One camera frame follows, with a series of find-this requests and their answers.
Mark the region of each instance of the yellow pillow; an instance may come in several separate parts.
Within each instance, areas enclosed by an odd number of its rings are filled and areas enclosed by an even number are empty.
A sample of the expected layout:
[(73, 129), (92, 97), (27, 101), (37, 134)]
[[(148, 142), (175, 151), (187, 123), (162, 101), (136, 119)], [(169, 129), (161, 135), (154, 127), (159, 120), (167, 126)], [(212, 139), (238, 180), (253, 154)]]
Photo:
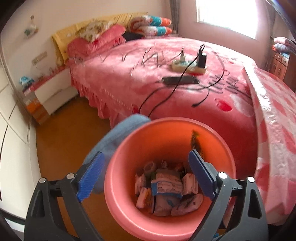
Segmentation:
[(86, 41), (92, 43), (95, 41), (98, 37), (101, 36), (106, 30), (108, 30), (112, 25), (114, 25), (113, 22), (107, 22), (107, 21), (93, 21), (87, 26), (79, 29), (77, 31), (77, 35), (81, 38), (84, 38)]

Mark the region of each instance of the pink bucket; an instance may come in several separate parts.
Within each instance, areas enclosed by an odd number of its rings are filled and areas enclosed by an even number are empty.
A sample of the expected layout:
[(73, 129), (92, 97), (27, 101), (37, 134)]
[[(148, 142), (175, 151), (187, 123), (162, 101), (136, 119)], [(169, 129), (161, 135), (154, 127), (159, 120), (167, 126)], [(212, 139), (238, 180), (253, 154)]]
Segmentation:
[(225, 141), (210, 127), (186, 118), (152, 121), (131, 133), (118, 147), (107, 168), (104, 191), (114, 219), (127, 232), (147, 241), (188, 240), (205, 216), (211, 201), (204, 198), (200, 208), (179, 217), (157, 217), (136, 208), (135, 173), (151, 161), (183, 161), (191, 150), (192, 130), (199, 133), (205, 161), (218, 172), (236, 178), (234, 159)]

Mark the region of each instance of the power strip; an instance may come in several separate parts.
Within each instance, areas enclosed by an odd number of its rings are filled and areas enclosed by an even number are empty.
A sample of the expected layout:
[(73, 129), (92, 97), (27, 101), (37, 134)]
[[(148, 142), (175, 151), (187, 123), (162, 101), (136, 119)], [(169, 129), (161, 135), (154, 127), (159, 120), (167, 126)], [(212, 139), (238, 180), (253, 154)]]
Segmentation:
[[(180, 60), (174, 60), (171, 63), (172, 70), (175, 72), (183, 73), (184, 70), (187, 68), (187, 66), (192, 61), (180, 61)], [(200, 68), (197, 66), (196, 62), (193, 63), (187, 70), (186, 73), (190, 74), (205, 74), (207, 71), (207, 66), (205, 68)]]

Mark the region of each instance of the white wardrobe door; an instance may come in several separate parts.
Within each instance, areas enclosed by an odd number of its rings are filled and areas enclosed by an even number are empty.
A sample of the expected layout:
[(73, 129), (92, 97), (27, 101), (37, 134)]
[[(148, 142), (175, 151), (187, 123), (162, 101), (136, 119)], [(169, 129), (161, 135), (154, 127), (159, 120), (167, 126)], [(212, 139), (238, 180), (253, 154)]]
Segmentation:
[(8, 126), (7, 122), (4, 120), (4, 118), (0, 114), (0, 145), (3, 142), (3, 139), (4, 139), (4, 135), (5, 135), (5, 131), (6, 131), (7, 126)]
[(1, 113), (5, 115), (7, 120), (16, 102), (17, 102), (17, 98), (14, 95), (10, 86), (7, 86), (2, 92), (0, 92), (0, 109), (1, 109)]
[(37, 146), (36, 146), (36, 129), (34, 124), (30, 123), (29, 129), (29, 146), (30, 146), (30, 159), (31, 159), (31, 169), (33, 175), (33, 182), (37, 184), (41, 178), (39, 162), (37, 157)]
[(20, 218), (26, 218), (34, 192), (30, 150), (8, 127), (0, 159), (1, 209)]
[(13, 109), (9, 122), (12, 129), (16, 131), (24, 141), (27, 141), (30, 116), (19, 102)]
[(8, 85), (6, 74), (4, 73), (3, 67), (0, 67), (0, 91)]

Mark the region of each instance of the blue gripper pad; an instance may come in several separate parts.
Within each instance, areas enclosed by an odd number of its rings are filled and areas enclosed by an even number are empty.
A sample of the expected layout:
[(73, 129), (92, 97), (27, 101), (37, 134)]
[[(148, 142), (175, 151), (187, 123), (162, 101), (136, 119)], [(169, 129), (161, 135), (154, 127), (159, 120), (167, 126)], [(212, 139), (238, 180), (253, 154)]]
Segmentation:
[(76, 196), (80, 202), (90, 196), (91, 191), (94, 188), (94, 185), (98, 180), (102, 169), (104, 168), (104, 165), (104, 154), (102, 152), (99, 152), (89, 164), (84, 164), (80, 168), (81, 170), (83, 170), (84, 168), (86, 169), (84, 174), (80, 177), (80, 180), (78, 181), (78, 193)]
[(196, 150), (189, 152), (188, 162), (200, 188), (202, 189), (203, 194), (213, 200), (217, 194), (216, 176), (212, 173), (207, 163), (203, 161)]

